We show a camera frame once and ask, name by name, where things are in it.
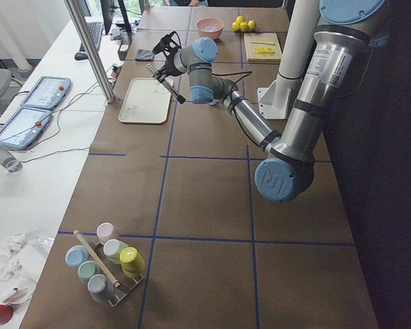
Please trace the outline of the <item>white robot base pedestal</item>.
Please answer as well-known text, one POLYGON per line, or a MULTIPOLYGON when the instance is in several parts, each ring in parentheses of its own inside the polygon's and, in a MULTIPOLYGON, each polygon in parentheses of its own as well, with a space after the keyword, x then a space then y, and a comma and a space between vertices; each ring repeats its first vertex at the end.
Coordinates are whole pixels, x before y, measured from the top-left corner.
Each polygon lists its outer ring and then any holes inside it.
POLYGON ((259 110, 264 118, 289 117, 305 75, 319 19, 317 0, 295 2, 277 77, 269 87, 258 89, 259 110))

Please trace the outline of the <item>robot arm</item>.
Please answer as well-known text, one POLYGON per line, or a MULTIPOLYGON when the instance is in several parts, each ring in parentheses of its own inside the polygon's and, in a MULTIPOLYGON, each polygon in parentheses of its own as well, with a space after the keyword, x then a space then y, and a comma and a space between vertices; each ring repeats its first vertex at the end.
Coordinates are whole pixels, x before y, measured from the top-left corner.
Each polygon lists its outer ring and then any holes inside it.
POLYGON ((153 48, 165 63, 152 69, 161 84, 187 74, 190 100, 219 102, 267 158, 257 167, 260 194, 275 203, 304 192, 314 179, 313 150, 353 59, 388 38, 388 1, 297 1, 275 81, 260 90, 266 114, 240 94, 235 82, 212 72, 216 43, 202 37, 187 47, 171 34, 153 48))

